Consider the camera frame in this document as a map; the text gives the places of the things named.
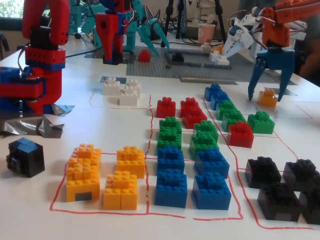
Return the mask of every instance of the red outline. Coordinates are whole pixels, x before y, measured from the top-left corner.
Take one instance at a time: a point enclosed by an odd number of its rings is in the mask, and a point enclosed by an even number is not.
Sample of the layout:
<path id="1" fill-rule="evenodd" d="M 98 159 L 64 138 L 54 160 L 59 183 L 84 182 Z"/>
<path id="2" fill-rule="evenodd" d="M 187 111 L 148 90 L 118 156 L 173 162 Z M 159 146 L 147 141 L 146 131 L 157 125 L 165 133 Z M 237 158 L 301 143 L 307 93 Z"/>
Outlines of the red outline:
<path id="1" fill-rule="evenodd" d="M 204 103 L 204 105 L 205 105 L 205 108 L 206 108 L 207 112 L 209 113 L 212 121 L 214 122 L 216 128 L 219 130 L 219 132 L 220 132 L 220 134 L 222 135 L 222 137 L 223 137 L 226 145 L 228 146 L 228 148 L 230 149 L 230 151 L 232 152 L 232 154 L 233 154 L 234 157 L 235 157 L 236 175 L 237 175 L 238 180 L 239 180 L 239 183 L 240 183 L 240 185 L 241 185 L 241 188 L 242 188 L 242 191 L 243 191 L 243 195 L 244 195 L 246 201 L 248 202 L 248 204 L 249 204 L 249 206 L 250 206 L 250 208 L 251 208 L 251 211 L 252 211 L 252 214 L 253 214 L 253 216 L 254 216 L 254 219 L 255 219 L 256 224 L 257 224 L 260 228 L 263 228 L 263 229 L 266 229 L 266 230 L 285 230 L 285 229 L 287 229 L 287 230 L 288 230 L 288 229 L 320 230 L 320 229 L 313 228 L 313 227 L 289 227 L 289 226 L 284 226 L 284 227 L 266 227 L 266 226 L 262 226 L 262 225 L 259 223 L 259 219 L 258 219 L 258 217 L 257 217 L 257 214 L 256 214 L 256 212 L 255 212 L 255 209 L 254 209 L 254 207 L 252 206 L 252 204 L 251 204 L 251 202 L 250 202 L 250 200 L 249 200 L 249 198 L 248 198 L 248 196 L 247 196 L 247 193 L 246 193 L 246 191 L 245 191 L 244 185 L 243 185 L 243 183 L 242 183 L 242 181 L 241 181 L 241 178 L 240 178 L 240 175 L 239 175 L 239 169 L 243 169 L 243 168 L 239 168 L 239 166 L 238 166 L 238 157 L 237 157 L 237 155 L 235 154 L 235 152 L 231 149 L 231 147 L 229 146 L 227 139 L 225 138 L 225 136 L 224 136 L 223 133 L 221 132 L 220 128 L 218 127 L 215 119 L 212 117 L 212 115 L 211 115 L 211 113 L 210 113 L 210 111 L 209 111 L 209 109 L 208 109 L 208 107 L 207 107 L 207 104 L 206 104 L 206 102 L 205 102 L 205 99 L 204 99 L 203 97 L 202 97 L 202 100 L 203 100 L 203 103 Z M 280 139 L 280 141 L 295 155 L 296 158 L 298 158 L 298 156 L 297 156 L 281 139 Z"/>

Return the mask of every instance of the white table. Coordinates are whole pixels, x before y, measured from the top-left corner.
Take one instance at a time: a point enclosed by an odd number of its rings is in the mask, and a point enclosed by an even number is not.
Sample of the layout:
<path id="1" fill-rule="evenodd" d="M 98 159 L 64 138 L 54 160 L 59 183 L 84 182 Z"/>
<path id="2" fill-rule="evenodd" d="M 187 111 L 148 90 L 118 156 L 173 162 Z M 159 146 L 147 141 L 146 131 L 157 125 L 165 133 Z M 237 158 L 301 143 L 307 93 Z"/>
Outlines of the white table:
<path id="1" fill-rule="evenodd" d="M 73 37 L 64 48 L 67 55 L 88 49 Z M 0 62 L 0 66 L 17 67 L 17 57 L 18 53 L 9 56 Z M 184 171 L 189 189 L 187 207 L 179 209 L 154 205 L 159 119 L 152 118 L 152 114 L 156 112 L 157 101 L 162 97 L 171 97 L 178 110 L 181 100 L 195 97 L 208 119 L 214 119 L 221 130 L 221 122 L 215 119 L 209 103 L 205 105 L 202 99 L 205 87 L 209 85 L 181 83 L 173 78 L 134 77 L 142 84 L 141 103 L 138 107 L 128 108 L 117 105 L 115 97 L 102 95 L 102 76 L 126 77 L 126 65 L 105 65 L 101 59 L 84 58 L 83 55 L 67 58 L 63 70 L 63 93 L 57 103 L 75 105 L 75 108 L 66 117 L 48 116 L 54 124 L 65 124 L 62 137 L 26 136 L 43 146 L 44 172 L 30 179 L 13 174 L 6 164 L 8 144 L 21 136 L 0 139 L 1 239 L 300 240 L 302 236 L 306 239 L 319 237 L 319 231 L 313 229 L 320 229 L 320 226 L 306 224 L 302 215 L 298 223 L 265 220 L 257 204 L 259 190 L 248 188 L 244 176 L 247 160 L 259 156 L 271 157 L 280 171 L 283 171 L 286 162 L 295 162 L 297 158 L 311 159 L 320 168 L 318 87 L 293 75 L 291 80 L 297 85 L 287 88 L 297 96 L 285 95 L 277 103 L 275 112 L 269 112 L 275 121 L 275 133 L 267 136 L 256 134 L 252 149 L 228 147 L 223 138 L 226 133 L 222 132 L 222 136 L 219 132 L 220 151 L 230 164 L 227 183 L 232 189 L 232 198 L 229 211 L 213 211 L 195 209 L 191 190 L 196 171 L 193 162 L 188 161 L 192 133 L 185 128 L 182 129 L 182 149 L 187 160 Z M 257 105 L 258 92 L 264 87 L 278 86 L 258 83 L 251 102 L 248 101 L 248 83 L 221 85 L 221 88 L 247 118 L 248 114 L 256 113 L 256 108 L 264 110 Z M 117 150 L 124 146 L 138 146 L 144 152 L 149 149 L 146 160 L 148 175 L 138 181 L 137 211 L 115 211 L 128 215 L 107 214 L 103 210 L 103 197 L 99 201 L 66 202 L 66 181 L 62 182 L 64 167 L 73 148 L 80 143 L 94 144 L 105 153 L 99 173 L 101 193 L 106 175 L 115 170 L 114 154 Z"/>

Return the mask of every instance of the lego baseplate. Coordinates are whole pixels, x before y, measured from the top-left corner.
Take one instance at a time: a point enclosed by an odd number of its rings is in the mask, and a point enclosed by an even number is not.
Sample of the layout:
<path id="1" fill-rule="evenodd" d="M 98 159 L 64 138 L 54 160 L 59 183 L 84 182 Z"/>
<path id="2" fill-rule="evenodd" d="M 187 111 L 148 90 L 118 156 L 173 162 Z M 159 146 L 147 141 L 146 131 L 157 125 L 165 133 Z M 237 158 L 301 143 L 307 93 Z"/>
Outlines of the lego baseplate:
<path id="1" fill-rule="evenodd" d="M 135 56 L 138 56 L 139 53 L 144 49 L 148 48 L 143 46 L 136 46 L 133 50 L 133 53 Z M 182 53 L 185 61 L 186 59 L 188 61 L 191 61 L 191 59 L 194 59 L 193 61 L 195 61 L 196 59 L 196 62 L 198 64 L 201 64 L 201 67 L 170 65 L 166 58 L 166 55 L 168 54 L 167 49 L 157 47 L 157 50 L 159 52 L 159 56 L 149 50 L 149 52 L 151 53 L 150 62 L 138 62 L 137 60 L 131 63 L 129 62 L 126 68 L 126 75 L 173 79 L 178 79 L 181 77 L 211 78 L 217 80 L 234 80 L 237 82 L 248 83 L 251 79 L 254 69 L 254 64 L 240 54 L 235 54 L 228 58 L 232 69 L 219 69 L 204 67 L 205 64 L 210 64 L 209 55 L 207 53 L 202 53 L 200 50 L 185 50 L 174 48 L 171 49 L 169 54 L 178 52 Z M 276 84 L 280 82 L 280 75 L 276 73 L 269 74 L 268 72 L 265 72 L 260 77 L 259 82 Z M 295 83 L 290 81 L 289 85 L 295 85 Z"/>

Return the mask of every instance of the blue lego brick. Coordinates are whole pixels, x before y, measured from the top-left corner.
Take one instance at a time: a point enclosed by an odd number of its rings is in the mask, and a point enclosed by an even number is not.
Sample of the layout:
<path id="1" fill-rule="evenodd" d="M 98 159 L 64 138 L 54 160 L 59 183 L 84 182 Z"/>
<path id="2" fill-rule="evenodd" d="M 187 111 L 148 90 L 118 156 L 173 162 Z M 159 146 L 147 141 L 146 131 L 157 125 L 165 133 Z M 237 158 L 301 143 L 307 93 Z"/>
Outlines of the blue lego brick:
<path id="1" fill-rule="evenodd" d="M 25 64 L 33 68 L 41 68 L 41 69 L 50 70 L 50 71 L 57 71 L 57 70 L 64 69 L 66 67 L 65 62 L 59 63 L 59 64 L 46 64 L 38 61 L 26 60 Z"/>
<path id="2" fill-rule="evenodd" d="M 231 192 L 225 179 L 217 172 L 194 177 L 192 194 L 198 209 L 228 210 Z"/>
<path id="3" fill-rule="evenodd" d="M 210 106 L 212 110 L 216 110 L 218 104 L 222 104 L 224 100 L 230 101 L 227 93 L 224 91 L 220 91 L 217 93 L 216 97 L 212 97 L 210 101 Z"/>
<path id="4" fill-rule="evenodd" d="M 184 173 L 184 153 L 178 150 L 178 147 L 175 145 L 165 145 L 164 149 L 158 148 L 156 172 L 158 174 L 166 169 L 179 170 L 181 174 Z"/>
<path id="5" fill-rule="evenodd" d="M 171 169 L 159 172 L 156 179 L 155 205 L 186 208 L 187 195 L 187 175 Z"/>
<path id="6" fill-rule="evenodd" d="M 0 66 L 0 83 L 10 83 L 10 79 L 19 78 L 20 69 L 15 67 Z"/>
<path id="7" fill-rule="evenodd" d="M 225 179 L 229 174 L 229 163 L 217 148 L 207 148 L 198 151 L 194 162 L 194 168 L 201 175 L 205 173 L 219 173 Z"/>
<path id="8" fill-rule="evenodd" d="M 216 97 L 218 92 L 222 92 L 221 87 L 218 84 L 211 84 L 210 87 L 206 87 L 204 90 L 204 99 L 210 102 L 212 96 Z"/>

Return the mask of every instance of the green lego brick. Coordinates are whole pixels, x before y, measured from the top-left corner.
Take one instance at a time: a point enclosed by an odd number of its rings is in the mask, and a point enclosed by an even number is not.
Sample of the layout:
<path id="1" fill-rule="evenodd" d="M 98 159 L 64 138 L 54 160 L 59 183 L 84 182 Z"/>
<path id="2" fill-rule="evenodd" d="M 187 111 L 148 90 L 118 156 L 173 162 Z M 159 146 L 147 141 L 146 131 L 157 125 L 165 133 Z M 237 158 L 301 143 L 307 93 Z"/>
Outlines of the green lego brick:
<path id="1" fill-rule="evenodd" d="M 239 110 L 232 110 L 230 114 L 225 113 L 222 118 L 223 131 L 229 132 L 230 125 L 235 125 L 237 122 L 246 122 L 244 116 L 242 116 Z"/>
<path id="2" fill-rule="evenodd" d="M 215 117 L 219 121 L 222 120 L 224 114 L 230 114 L 232 110 L 237 110 L 232 101 L 224 100 L 223 103 L 218 103 L 215 110 Z"/>
<path id="3" fill-rule="evenodd" d="M 257 111 L 255 115 L 248 116 L 248 125 L 254 134 L 272 134 L 274 132 L 275 123 L 264 111 Z"/>
<path id="4" fill-rule="evenodd" d="M 206 149 L 219 149 L 219 147 L 215 141 L 213 141 L 211 144 L 201 144 L 198 137 L 193 136 L 191 138 L 189 151 L 192 159 L 196 159 L 197 152 L 204 152 Z"/>
<path id="5" fill-rule="evenodd" d="M 162 140 L 159 139 L 156 145 L 156 148 L 164 149 L 165 145 L 171 145 L 171 146 L 177 146 L 179 150 L 181 150 L 182 147 L 182 136 L 180 134 L 176 135 L 175 141 L 168 141 L 168 140 Z"/>
<path id="6" fill-rule="evenodd" d="M 202 120 L 201 124 L 196 123 L 194 125 L 193 129 L 193 136 L 197 136 L 198 134 L 202 132 L 208 132 L 211 134 L 211 136 L 214 138 L 215 142 L 218 142 L 218 131 L 216 129 L 216 126 L 211 121 Z"/>

